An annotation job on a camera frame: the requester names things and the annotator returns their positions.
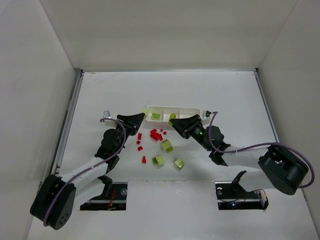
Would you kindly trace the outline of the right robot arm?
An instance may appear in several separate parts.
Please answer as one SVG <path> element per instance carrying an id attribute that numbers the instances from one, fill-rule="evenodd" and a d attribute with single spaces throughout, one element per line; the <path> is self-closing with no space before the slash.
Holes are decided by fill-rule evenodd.
<path id="1" fill-rule="evenodd" d="M 283 194 L 294 195 L 303 185 L 307 173 L 313 174 L 307 159 L 292 147 L 279 142 L 258 143 L 247 147 L 235 147 L 224 141 L 225 136 L 212 121 L 207 127 L 199 115 L 189 118 L 172 118 L 172 127 L 184 138 L 193 138 L 218 166 L 254 168 L 253 172 L 242 171 L 235 180 L 247 192 L 258 189 L 277 189 Z"/>

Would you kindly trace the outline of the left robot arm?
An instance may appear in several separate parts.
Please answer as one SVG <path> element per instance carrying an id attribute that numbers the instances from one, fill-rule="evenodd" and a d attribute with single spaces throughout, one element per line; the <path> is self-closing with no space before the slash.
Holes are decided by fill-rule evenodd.
<path id="1" fill-rule="evenodd" d="M 109 193 L 112 179 L 107 176 L 120 160 L 128 137 L 135 136 L 145 114 L 117 115 L 113 128 L 107 129 L 93 157 L 78 168 L 57 176 L 47 176 L 30 207 L 29 213 L 45 227 L 61 229 L 73 211 L 80 209 L 89 199 Z"/>

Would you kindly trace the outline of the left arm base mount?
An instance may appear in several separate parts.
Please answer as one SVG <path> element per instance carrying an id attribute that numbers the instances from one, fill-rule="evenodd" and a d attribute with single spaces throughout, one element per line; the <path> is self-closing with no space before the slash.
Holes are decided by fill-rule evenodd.
<path id="1" fill-rule="evenodd" d="M 125 211 L 127 208 L 128 183 L 114 182 L 108 176 L 98 178 L 102 192 L 80 206 L 80 211 Z"/>

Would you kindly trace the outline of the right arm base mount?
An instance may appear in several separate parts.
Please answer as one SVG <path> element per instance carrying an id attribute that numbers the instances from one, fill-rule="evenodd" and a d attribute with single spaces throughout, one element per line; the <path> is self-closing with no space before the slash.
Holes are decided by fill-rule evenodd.
<path id="1" fill-rule="evenodd" d="M 220 211 L 263 210 L 269 206 L 269 199 L 263 189 L 246 191 L 240 180 L 246 171 L 241 171 L 232 181 L 216 181 L 215 194 Z"/>

